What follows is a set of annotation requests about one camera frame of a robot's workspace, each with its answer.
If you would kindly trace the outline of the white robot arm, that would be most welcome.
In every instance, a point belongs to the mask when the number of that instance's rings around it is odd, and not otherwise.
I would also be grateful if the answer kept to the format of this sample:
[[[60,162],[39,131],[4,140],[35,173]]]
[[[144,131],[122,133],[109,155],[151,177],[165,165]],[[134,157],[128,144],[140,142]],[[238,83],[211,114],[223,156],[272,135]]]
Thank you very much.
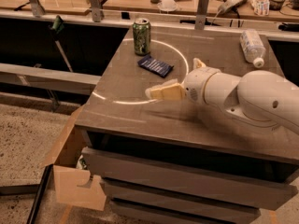
[[[299,87],[269,71],[254,70],[238,77],[195,58],[193,70],[182,82],[172,79],[145,93],[153,100],[187,98],[199,105],[213,105],[253,130],[283,126],[299,133]]]

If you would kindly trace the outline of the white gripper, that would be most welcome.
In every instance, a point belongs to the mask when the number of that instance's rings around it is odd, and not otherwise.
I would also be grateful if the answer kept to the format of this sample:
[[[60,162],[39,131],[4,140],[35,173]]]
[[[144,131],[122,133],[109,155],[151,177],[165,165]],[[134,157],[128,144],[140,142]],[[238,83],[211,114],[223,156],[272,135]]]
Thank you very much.
[[[152,100],[178,101],[186,96],[199,105],[216,104],[221,99],[217,83],[221,70],[207,67],[199,58],[193,59],[193,70],[185,77],[183,86],[177,79],[147,88],[145,94]]]

